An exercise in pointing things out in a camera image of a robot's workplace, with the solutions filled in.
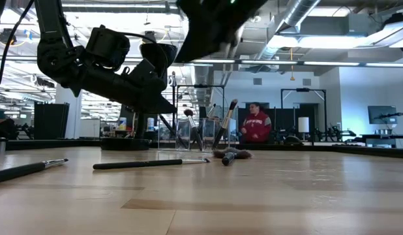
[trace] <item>yellow object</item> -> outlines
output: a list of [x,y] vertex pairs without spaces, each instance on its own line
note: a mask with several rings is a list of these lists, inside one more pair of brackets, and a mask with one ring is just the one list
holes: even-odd
[[[291,56],[291,61],[293,61],[293,48],[290,49],[290,56]],[[291,66],[291,78],[290,81],[295,81],[294,78],[294,65]]]

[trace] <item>black frame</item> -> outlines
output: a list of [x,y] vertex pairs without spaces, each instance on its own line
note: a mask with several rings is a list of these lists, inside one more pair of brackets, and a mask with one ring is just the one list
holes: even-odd
[[321,91],[323,93],[323,103],[324,103],[324,112],[325,112],[325,141],[327,142],[327,110],[326,110],[326,89],[309,89],[309,88],[297,88],[297,89],[281,89],[280,98],[281,98],[281,108],[284,108],[284,98],[283,93],[285,91],[295,91],[295,92],[310,92],[310,91]]
[[[193,88],[214,88],[214,87],[219,87],[222,88],[222,118],[224,118],[225,116],[225,111],[224,111],[224,107],[225,107],[225,85],[176,85],[177,91],[175,90],[175,87],[173,87],[173,106],[176,107],[176,109],[178,110],[178,97],[180,96],[179,93],[179,89],[180,87],[193,87]],[[175,119],[178,118],[177,112],[173,113],[173,126],[175,129]]]

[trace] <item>person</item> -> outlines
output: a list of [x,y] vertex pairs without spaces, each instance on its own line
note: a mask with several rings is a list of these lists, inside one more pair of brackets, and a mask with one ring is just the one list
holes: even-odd
[[14,121],[7,118],[5,111],[0,110],[0,137],[16,140],[19,135]]
[[271,119],[257,102],[250,104],[249,112],[241,128],[246,142],[266,144],[271,131]]

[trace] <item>red sweatshirt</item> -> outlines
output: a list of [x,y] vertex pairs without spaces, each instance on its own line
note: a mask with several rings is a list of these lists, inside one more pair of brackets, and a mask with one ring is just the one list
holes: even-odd
[[268,140],[268,135],[271,131],[271,120],[269,116],[263,112],[259,112],[256,116],[249,114],[243,122],[242,128],[246,129],[246,141],[264,142]]

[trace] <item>wooden table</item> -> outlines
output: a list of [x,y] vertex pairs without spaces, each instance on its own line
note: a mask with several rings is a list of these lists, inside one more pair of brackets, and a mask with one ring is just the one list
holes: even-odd
[[8,151],[0,169],[68,158],[0,183],[0,234],[403,234],[403,159],[257,151],[209,164],[93,171],[204,153]]

